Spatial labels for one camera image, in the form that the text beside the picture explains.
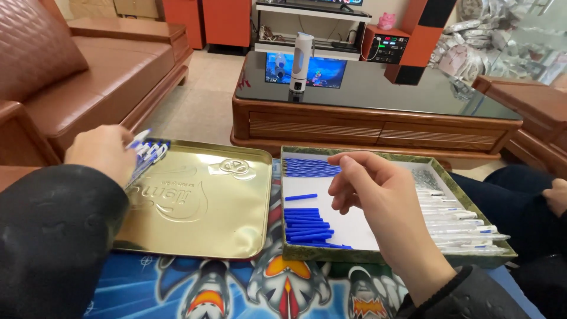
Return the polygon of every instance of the television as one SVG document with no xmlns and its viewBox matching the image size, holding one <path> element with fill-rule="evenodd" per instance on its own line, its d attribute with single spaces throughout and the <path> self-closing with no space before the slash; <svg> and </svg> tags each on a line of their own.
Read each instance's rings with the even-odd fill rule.
<svg viewBox="0 0 567 319">
<path fill-rule="evenodd" d="M 311 0 L 311 1 L 339 3 L 341 5 L 345 4 L 349 6 L 362 6 L 362 0 Z"/>
<path fill-rule="evenodd" d="M 306 85 L 340 89 L 346 62 L 335 58 L 310 58 Z M 289 84 L 292 65 L 293 54 L 267 53 L 265 82 Z"/>
</svg>

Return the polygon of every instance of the black glass tabletop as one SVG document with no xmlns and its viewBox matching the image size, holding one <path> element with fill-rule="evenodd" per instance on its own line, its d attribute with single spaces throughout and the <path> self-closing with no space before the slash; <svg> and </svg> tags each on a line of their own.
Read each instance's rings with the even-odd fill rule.
<svg viewBox="0 0 567 319">
<path fill-rule="evenodd" d="M 250 52 L 236 97 L 337 107 L 520 120 L 520 115 L 440 70 L 426 68 L 419 85 L 395 85 L 386 64 L 316 58 L 303 94 L 289 91 L 288 54 Z"/>
</svg>

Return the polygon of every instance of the coffee table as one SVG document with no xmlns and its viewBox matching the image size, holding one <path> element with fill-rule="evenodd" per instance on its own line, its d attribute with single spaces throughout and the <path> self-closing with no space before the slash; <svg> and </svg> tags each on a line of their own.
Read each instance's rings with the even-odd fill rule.
<svg viewBox="0 0 567 319">
<path fill-rule="evenodd" d="M 348 61 L 339 89 L 265 80 L 266 53 L 250 52 L 232 98 L 233 145 L 278 157 L 282 145 L 431 156 L 456 169 L 500 158 L 522 118 L 495 100 L 426 69 L 417 86 L 384 77 L 385 65 Z"/>
</svg>

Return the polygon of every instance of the wooden armrest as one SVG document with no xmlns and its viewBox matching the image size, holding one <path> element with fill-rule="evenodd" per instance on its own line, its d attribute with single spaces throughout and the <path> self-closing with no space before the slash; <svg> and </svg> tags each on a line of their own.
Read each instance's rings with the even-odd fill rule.
<svg viewBox="0 0 567 319">
<path fill-rule="evenodd" d="M 39 167 L 0 166 L 0 192 Z"/>
<path fill-rule="evenodd" d="M 61 163 L 21 103 L 0 100 L 0 165 Z"/>
<path fill-rule="evenodd" d="M 541 82 L 534 81 L 532 79 L 508 79 L 501 77 L 491 77 L 488 75 L 479 75 L 476 77 L 475 81 L 472 83 L 473 89 L 486 94 L 488 89 L 492 85 L 506 84 L 506 85 L 526 85 L 526 86 L 547 86 Z"/>
<path fill-rule="evenodd" d="M 68 22 L 74 36 L 173 43 L 185 25 L 124 18 L 81 18 Z"/>
</svg>

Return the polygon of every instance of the tv stand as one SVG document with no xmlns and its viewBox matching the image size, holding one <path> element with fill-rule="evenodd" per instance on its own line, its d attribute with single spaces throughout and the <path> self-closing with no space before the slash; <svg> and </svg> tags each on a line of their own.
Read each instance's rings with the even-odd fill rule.
<svg viewBox="0 0 567 319">
<path fill-rule="evenodd" d="M 291 2 L 263 2 L 256 1 L 256 10 L 258 12 L 257 27 L 262 26 L 261 13 L 270 11 L 280 14 L 308 15 L 318 16 L 321 18 L 349 20 L 358 22 L 357 34 L 354 43 L 338 42 L 332 43 L 328 39 L 315 38 L 315 56 L 326 58 L 337 58 L 341 60 L 358 61 L 360 58 L 360 48 L 362 46 L 362 35 L 366 28 L 366 23 L 370 23 L 372 16 L 363 11 L 353 10 L 343 4 L 340 8 L 329 6 L 308 5 L 304 3 Z M 269 41 L 260 39 L 260 35 L 256 36 L 254 51 L 258 52 L 282 52 L 286 54 L 294 54 L 295 34 L 285 34 L 272 29 L 275 35 L 281 35 L 284 41 Z"/>
<path fill-rule="evenodd" d="M 341 10 L 344 11 L 344 12 L 354 13 L 354 10 L 352 10 L 349 6 L 347 6 L 344 3 L 341 5 Z"/>
</svg>

